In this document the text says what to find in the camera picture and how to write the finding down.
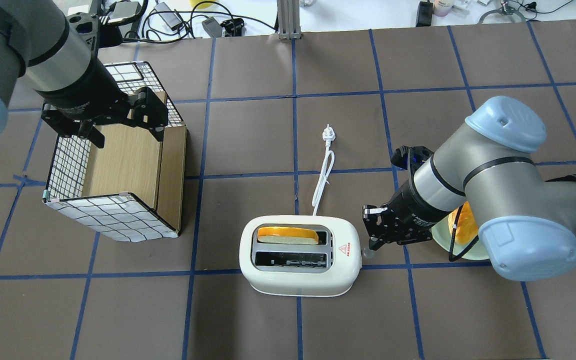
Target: white power cord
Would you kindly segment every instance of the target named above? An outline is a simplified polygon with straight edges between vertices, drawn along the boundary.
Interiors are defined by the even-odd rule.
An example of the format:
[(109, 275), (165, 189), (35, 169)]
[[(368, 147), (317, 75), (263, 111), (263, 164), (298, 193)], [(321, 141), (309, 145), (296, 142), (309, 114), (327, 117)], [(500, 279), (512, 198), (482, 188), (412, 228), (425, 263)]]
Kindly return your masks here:
[(330, 127), (330, 124), (328, 124), (324, 129), (324, 132), (321, 133), (321, 137), (326, 142), (326, 154), (324, 155), (324, 162), (321, 166), (321, 172), (319, 173), (317, 187), (315, 187), (315, 193), (312, 196), (312, 205), (315, 208), (312, 212), (313, 216), (317, 215), (317, 210), (320, 208), (320, 201), (322, 201), (324, 187), (329, 183), (328, 177), (330, 171), (332, 171), (332, 166), (335, 163), (335, 153), (330, 150), (330, 144), (334, 141), (336, 135), (335, 131)]

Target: cable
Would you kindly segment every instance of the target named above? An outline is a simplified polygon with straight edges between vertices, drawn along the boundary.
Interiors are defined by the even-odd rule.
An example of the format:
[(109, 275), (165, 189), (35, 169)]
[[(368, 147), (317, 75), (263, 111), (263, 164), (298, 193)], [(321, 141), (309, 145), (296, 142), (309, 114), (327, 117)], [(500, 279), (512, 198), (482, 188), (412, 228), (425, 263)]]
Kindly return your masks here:
[(315, 193), (312, 196), (312, 205), (314, 210), (312, 216), (317, 215), (317, 210), (320, 208), (320, 202), (322, 201), (322, 195), (324, 194), (324, 187), (329, 184), (328, 177), (332, 171), (332, 166), (335, 163), (335, 153), (330, 150), (330, 144), (336, 138), (335, 131), (330, 127), (330, 124), (326, 126), (324, 132), (321, 133), (321, 137), (326, 142), (326, 153), (324, 155), (324, 162), (321, 165), (321, 172), (319, 173), (319, 180), (317, 186), (315, 187)]
[[(201, 5), (202, 3), (215, 3), (221, 7), (223, 7), (224, 9), (226, 9), (227, 13), (222, 12), (222, 11), (197, 11), (196, 9), (193, 9), (192, 11), (178, 11), (178, 10), (169, 10), (169, 11), (155, 11), (152, 10), (149, 14), (147, 14), (146, 18), (143, 19), (142, 21), (142, 25), (141, 25), (141, 38), (138, 39), (134, 39), (134, 38), (124, 38), (124, 43), (137, 43), (139, 41), (142, 41), (144, 43), (149, 43), (149, 44), (170, 44), (170, 43), (176, 43), (177, 41), (180, 41), (182, 39), (185, 39), (187, 36), (190, 36), (194, 39), (195, 35), (193, 32), (193, 25), (192, 25), (192, 21), (195, 18), (206, 18), (208, 19), (209, 17), (206, 14), (217, 14), (217, 15), (224, 15), (224, 16), (230, 16), (231, 19), (233, 18), (243, 18), (243, 19), (248, 19), (248, 20), (252, 20), (252, 21), (256, 21), (258, 23), (260, 23), (261, 25), (264, 25), (265, 27), (268, 27), (270, 29), (272, 29), (274, 32), (277, 32), (277, 29), (275, 29), (274, 27), (272, 27), (271, 25), (269, 25), (268, 23), (259, 20), (258, 18), (254, 18), (254, 17), (250, 17), (250, 16), (245, 16), (242, 14), (233, 14), (231, 13), (230, 9), (228, 9), (227, 7), (225, 7), (224, 5), (218, 3), (218, 2), (214, 2), (214, 1), (202, 1), (199, 2), (197, 5)], [(182, 26), (179, 27), (179, 30), (175, 33), (168, 33), (168, 32), (164, 32), (162, 30), (157, 30), (157, 29), (153, 29), (151, 27), (151, 17), (158, 15), (158, 14), (176, 14), (179, 19), (182, 21)], [(183, 16), (181, 14), (190, 14), (190, 19), (188, 21), (185, 21), (183, 19)], [(185, 29), (185, 34), (180, 35), (181, 30)], [(159, 39), (150, 39), (147, 34), (149, 34), (149, 30), (151, 30), (152, 32), (154, 32), (155, 34), (157, 34), (157, 37)], [(174, 36), (174, 35), (180, 35), (178, 38), (175, 39), (170, 39), (170, 40), (161, 40), (161, 37), (159, 35), (166, 35), (166, 36)]]
[[(178, 14), (178, 16), (181, 18), (180, 14), (190, 14), (193, 11), (178, 11), (178, 10), (170, 10), (170, 11), (151, 11), (149, 14), (147, 14), (146, 18), (144, 18), (144, 24), (150, 19), (151, 16), (155, 16), (157, 14), (170, 14), (170, 13), (176, 13)], [(243, 14), (230, 14), (230, 13), (225, 13), (222, 11), (194, 11), (194, 13), (197, 13), (198, 15), (195, 16), (202, 16), (204, 18), (208, 18), (208, 16), (206, 16), (205, 14), (218, 14), (218, 15), (225, 15), (225, 16), (233, 16), (234, 18), (242, 18), (242, 19), (248, 19), (248, 20), (252, 20), (252, 21), (256, 21), (258, 23), (260, 23), (261, 25), (264, 25), (265, 27), (268, 27), (269, 29), (272, 29), (275, 32), (275, 28), (272, 27), (271, 25), (269, 25), (268, 23), (259, 20), (258, 18), (253, 18), (250, 16), (246, 16)]]
[(148, 7), (148, 0), (141, 0), (141, 9), (136, 14), (122, 18), (110, 18), (110, 13), (112, 13), (115, 10), (115, 4), (117, 3), (113, 2), (112, 4), (110, 4), (108, 11), (105, 13), (104, 16), (102, 16), (103, 18), (102, 25), (112, 25), (113, 27), (121, 27), (122, 25), (128, 25), (134, 23), (135, 21), (141, 19), (142, 16), (144, 16), (144, 14), (146, 14), (146, 8)]
[(462, 209), (464, 209), (464, 205), (461, 205), (459, 209), (457, 209), (457, 214), (454, 217), (454, 223), (452, 224), (452, 235), (450, 237), (450, 250), (448, 251), (448, 261), (449, 262), (456, 262), (457, 260), (461, 259), (470, 251), (475, 244), (480, 239), (479, 235), (476, 235), (474, 239), (470, 240), (470, 243), (464, 248), (460, 253), (455, 255), (453, 252), (455, 250), (455, 237), (457, 236), (457, 223), (459, 221), (459, 216), (462, 214)]
[(523, 8), (524, 11), (526, 11), (526, 12), (535, 13), (535, 18), (537, 17), (537, 14), (552, 14), (552, 13), (556, 12), (557, 10), (561, 9), (562, 7), (565, 7), (566, 5), (574, 2), (574, 0), (569, 0), (569, 2), (566, 2), (565, 4), (561, 5), (560, 7), (557, 7), (556, 9), (554, 9), (554, 10), (552, 10), (552, 11), (542, 12), (542, 11), (537, 11), (537, 10), (535, 10), (535, 9), (532, 8), (532, 7), (528, 7), (528, 6), (524, 5), (524, 1), (523, 1), (523, 0), (521, 1), (521, 3), (519, 3), (519, 1), (517, 1), (517, 0), (510, 0), (510, 1), (511, 1), (511, 2), (514, 2), (514, 3), (517, 3), (517, 4), (519, 5), (519, 7)]

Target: warning label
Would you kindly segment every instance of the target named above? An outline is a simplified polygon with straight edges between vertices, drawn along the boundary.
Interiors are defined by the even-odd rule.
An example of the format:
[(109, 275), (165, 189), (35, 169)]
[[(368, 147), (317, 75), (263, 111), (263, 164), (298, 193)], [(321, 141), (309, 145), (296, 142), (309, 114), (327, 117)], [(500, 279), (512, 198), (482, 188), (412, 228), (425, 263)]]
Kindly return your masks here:
[(350, 256), (350, 243), (347, 243), (343, 246), (339, 246), (339, 251), (344, 253), (346, 256)]

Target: metal post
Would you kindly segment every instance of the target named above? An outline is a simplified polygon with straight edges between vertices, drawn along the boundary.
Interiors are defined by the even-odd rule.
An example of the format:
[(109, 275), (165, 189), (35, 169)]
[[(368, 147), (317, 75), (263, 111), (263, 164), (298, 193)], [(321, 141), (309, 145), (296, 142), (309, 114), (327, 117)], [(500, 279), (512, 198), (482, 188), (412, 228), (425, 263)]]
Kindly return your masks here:
[(301, 39), (299, 25), (299, 0), (277, 0), (279, 39)]

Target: wire mesh basket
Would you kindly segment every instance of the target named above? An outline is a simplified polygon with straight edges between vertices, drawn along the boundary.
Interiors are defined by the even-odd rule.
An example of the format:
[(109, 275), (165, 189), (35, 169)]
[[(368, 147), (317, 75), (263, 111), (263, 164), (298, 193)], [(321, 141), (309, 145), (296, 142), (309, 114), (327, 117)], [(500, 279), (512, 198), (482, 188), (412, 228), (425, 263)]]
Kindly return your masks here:
[[(141, 87), (165, 91), (153, 68), (145, 61), (107, 64), (119, 88), (131, 94)], [(168, 127), (185, 126), (167, 98)], [(161, 237), (176, 238), (180, 229), (130, 192), (82, 196), (91, 143), (87, 139), (57, 137), (43, 202), (48, 207), (94, 231), (118, 241), (140, 242)]]

